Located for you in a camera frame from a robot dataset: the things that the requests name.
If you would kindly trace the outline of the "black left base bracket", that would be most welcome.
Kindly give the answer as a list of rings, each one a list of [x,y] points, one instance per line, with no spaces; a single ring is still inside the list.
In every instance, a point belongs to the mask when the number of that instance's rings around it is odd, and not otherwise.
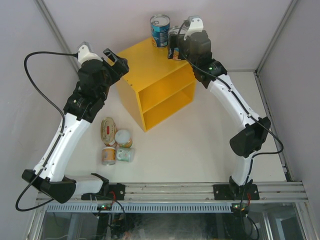
[[[81,196],[81,200],[89,201],[123,201],[125,199],[126,186],[121,183],[106,184],[98,193],[85,193]]]

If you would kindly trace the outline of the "aluminium frame post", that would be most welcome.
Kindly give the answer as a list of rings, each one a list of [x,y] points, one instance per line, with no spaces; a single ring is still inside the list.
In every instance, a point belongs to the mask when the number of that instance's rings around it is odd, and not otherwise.
[[[59,47],[68,54],[71,54],[72,51],[68,46],[65,38],[63,37],[61,31],[59,30],[58,25],[56,24],[52,14],[50,13],[44,0],[34,0],[36,7],[38,8],[40,14],[42,15],[44,21],[46,22],[49,30],[53,34],[55,40],[57,41]]]
[[[288,5],[287,9],[285,10],[285,12],[284,12],[284,14],[283,14],[283,16],[282,16],[282,18],[281,18],[281,20],[280,20],[275,32],[274,32],[274,34],[273,34],[269,44],[267,45],[267,48],[264,51],[264,53],[262,55],[262,58],[259,61],[259,64],[257,65],[257,68],[255,70],[255,73],[257,75],[262,71],[265,63],[268,60],[269,55],[271,54],[271,52],[272,52],[273,48],[275,47],[278,39],[280,38],[282,32],[285,30],[285,27],[287,26],[292,14],[294,13],[296,7],[298,6],[298,4],[300,2],[301,2],[300,0],[291,0],[289,2],[289,5]]]

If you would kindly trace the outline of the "yellow wooden shelf cabinet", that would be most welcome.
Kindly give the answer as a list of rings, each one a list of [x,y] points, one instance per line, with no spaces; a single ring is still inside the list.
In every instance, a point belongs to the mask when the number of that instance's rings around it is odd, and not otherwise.
[[[167,58],[167,49],[156,48],[147,38],[121,52],[129,72],[116,83],[122,105],[147,132],[191,103],[196,90],[192,67]]]

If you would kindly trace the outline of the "orange label can lying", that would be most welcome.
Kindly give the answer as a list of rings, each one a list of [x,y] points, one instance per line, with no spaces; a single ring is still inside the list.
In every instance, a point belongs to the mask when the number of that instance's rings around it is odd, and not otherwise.
[[[101,163],[105,166],[111,166],[116,163],[116,149],[111,146],[107,146],[102,149]]]

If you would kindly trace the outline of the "left aluminium frame post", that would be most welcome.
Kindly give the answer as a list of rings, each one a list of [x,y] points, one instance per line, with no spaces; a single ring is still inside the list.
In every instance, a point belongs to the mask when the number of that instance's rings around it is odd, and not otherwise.
[[[71,54],[72,51],[68,46],[65,38],[63,37],[61,31],[59,30],[58,25],[56,24],[52,14],[50,13],[44,0],[34,0],[36,7],[38,8],[40,14],[42,15],[44,21],[46,22],[49,30],[53,34],[55,40],[57,41],[59,47],[68,54]]]

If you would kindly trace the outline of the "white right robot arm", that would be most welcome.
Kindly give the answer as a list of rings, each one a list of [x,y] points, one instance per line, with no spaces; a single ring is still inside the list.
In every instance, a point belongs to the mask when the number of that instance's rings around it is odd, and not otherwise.
[[[195,78],[220,101],[237,128],[237,133],[229,140],[236,161],[225,194],[240,200],[252,184],[253,158],[267,139],[271,121],[268,117],[261,118],[241,97],[225,67],[213,58],[206,31],[190,36],[178,31],[169,33],[168,58],[173,57],[191,65]]]

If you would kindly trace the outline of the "black right base bracket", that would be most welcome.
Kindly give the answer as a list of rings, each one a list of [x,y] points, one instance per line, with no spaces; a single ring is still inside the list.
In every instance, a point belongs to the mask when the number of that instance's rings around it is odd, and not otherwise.
[[[230,184],[214,184],[214,199],[217,201],[240,201],[260,199],[258,186],[256,184],[247,184],[244,186],[231,186]]]

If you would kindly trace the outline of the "oval flat fish tin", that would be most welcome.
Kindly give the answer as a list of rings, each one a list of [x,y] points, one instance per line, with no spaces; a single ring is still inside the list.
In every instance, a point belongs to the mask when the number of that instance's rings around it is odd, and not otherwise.
[[[100,138],[102,142],[112,147],[116,144],[115,135],[117,132],[117,126],[112,117],[106,117],[102,120],[100,125]]]

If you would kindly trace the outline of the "blue soup can with noodles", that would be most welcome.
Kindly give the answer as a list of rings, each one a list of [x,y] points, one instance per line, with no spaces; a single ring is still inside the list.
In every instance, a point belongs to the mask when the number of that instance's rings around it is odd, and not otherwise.
[[[176,25],[170,28],[168,31],[168,46],[167,46],[167,58],[169,60],[181,61],[179,47],[177,45],[177,37],[180,26]]]

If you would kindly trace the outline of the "green label can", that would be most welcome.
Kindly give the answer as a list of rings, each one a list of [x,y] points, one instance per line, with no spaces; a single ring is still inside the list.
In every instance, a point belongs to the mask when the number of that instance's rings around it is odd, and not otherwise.
[[[120,162],[131,163],[134,160],[135,149],[119,147],[116,150],[116,160]]]

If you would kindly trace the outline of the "right aluminium frame post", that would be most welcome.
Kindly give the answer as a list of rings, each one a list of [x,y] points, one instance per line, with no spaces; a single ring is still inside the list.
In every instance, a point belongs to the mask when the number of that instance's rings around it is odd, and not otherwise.
[[[289,5],[288,5],[287,9],[285,10],[285,12],[284,12],[284,14],[283,14],[283,16],[282,16],[282,18],[281,18],[281,20],[280,20],[275,32],[274,32],[274,34],[273,34],[269,44],[267,45],[267,48],[264,51],[264,53],[262,55],[262,58],[259,61],[259,64],[257,65],[257,68],[255,70],[255,73],[257,75],[262,71],[265,63],[268,60],[269,55],[271,54],[271,52],[272,52],[273,48],[275,47],[278,39],[280,38],[282,32],[285,30],[285,27],[287,26],[292,14],[294,13],[296,7],[298,6],[298,4],[300,2],[301,2],[300,0],[291,0],[289,2]]]

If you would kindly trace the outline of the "black base bracket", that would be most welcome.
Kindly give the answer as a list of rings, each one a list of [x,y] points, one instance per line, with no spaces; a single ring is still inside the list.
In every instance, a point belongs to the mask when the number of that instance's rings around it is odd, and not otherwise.
[[[106,184],[98,193],[85,193],[81,196],[81,200],[89,201],[123,201],[125,199],[126,186],[121,183]]]
[[[258,186],[256,184],[247,184],[244,186],[231,186],[230,184],[214,184],[214,199],[217,201],[240,201],[260,199]]]

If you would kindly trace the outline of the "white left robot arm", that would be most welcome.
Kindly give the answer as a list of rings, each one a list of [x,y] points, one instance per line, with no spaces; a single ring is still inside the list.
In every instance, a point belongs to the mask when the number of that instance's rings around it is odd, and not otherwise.
[[[110,87],[126,75],[130,68],[126,58],[104,50],[109,59],[80,47],[72,54],[80,63],[75,89],[63,109],[61,122],[42,159],[33,169],[26,169],[22,179],[41,193],[61,204],[73,196],[93,194],[98,200],[109,196],[109,180],[97,173],[67,177],[65,170],[78,141],[94,121],[107,100]]]

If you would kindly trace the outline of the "aluminium mounting rail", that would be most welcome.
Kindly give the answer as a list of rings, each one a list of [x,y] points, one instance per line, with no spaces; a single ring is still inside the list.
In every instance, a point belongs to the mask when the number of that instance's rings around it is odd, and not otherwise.
[[[200,183],[122,183],[125,185],[124,200],[128,203],[142,202],[235,202],[236,200],[215,200],[213,185],[222,182]],[[294,203],[308,200],[302,182],[256,182],[259,203]]]

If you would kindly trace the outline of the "orange can with white lid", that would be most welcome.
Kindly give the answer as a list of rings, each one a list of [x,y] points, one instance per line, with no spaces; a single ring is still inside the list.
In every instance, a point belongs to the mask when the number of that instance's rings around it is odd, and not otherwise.
[[[115,134],[115,141],[120,148],[130,148],[133,144],[131,133],[127,129],[120,129]]]

